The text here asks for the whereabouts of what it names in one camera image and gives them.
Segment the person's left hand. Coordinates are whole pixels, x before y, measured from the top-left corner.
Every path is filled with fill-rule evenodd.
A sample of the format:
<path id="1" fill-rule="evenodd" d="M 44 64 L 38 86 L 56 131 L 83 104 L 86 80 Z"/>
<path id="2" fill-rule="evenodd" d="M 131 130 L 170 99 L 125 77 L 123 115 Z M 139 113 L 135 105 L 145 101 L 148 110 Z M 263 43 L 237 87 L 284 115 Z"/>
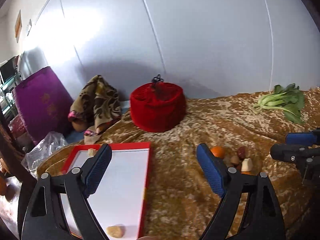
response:
<path id="1" fill-rule="evenodd" d="M 137 240 L 160 240 L 160 238 L 158 236 L 143 236 Z"/>

